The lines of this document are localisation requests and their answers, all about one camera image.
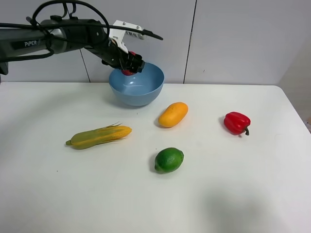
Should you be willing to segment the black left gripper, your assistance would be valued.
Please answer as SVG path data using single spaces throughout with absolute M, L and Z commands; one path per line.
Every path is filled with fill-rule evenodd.
M 101 43 L 101 60 L 103 65 L 131 73 L 141 73 L 145 66 L 141 55 L 124 52 L 111 40 Z

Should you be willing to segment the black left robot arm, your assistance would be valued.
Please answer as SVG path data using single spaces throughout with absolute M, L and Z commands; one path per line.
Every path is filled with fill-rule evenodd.
M 141 73 L 145 66 L 141 55 L 123 50 L 100 22 L 66 19 L 45 20 L 23 29 L 1 29 L 0 72 L 8 74 L 9 62 L 38 60 L 80 49 L 96 55 L 104 65 L 130 73 Z

